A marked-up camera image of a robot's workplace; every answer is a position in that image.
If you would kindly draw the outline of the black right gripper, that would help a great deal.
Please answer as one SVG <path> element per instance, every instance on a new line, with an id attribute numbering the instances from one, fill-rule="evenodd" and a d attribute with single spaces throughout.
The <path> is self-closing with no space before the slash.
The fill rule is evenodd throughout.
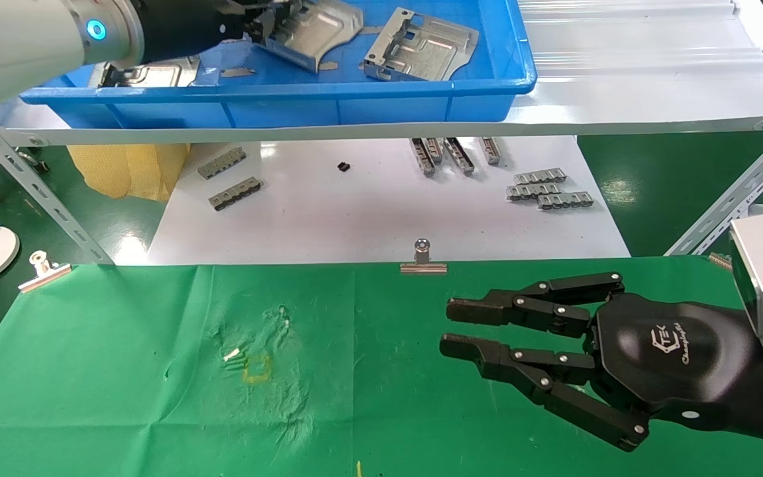
<path id="1" fill-rule="evenodd" d="M 595 359 L 456 333 L 445 333 L 439 350 L 469 360 L 482 378 L 514 386 L 533 404 L 624 452 L 646 440 L 649 417 L 690 428 L 759 427 L 750 390 L 759 342 L 744 312 L 619 295 L 625 289 L 623 275 L 605 272 L 448 301 L 453 322 L 514 324 L 572 338 L 593 322 L 582 305 L 607 301 L 595 314 Z M 607 403 L 581 392 L 584 384 Z"/>

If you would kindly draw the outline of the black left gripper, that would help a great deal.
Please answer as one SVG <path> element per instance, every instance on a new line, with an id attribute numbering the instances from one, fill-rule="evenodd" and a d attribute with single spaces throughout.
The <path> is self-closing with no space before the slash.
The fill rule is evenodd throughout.
<path id="1" fill-rule="evenodd" d="M 243 33 L 266 43 L 302 1 L 132 1 L 143 33 L 139 64 L 193 56 Z"/>

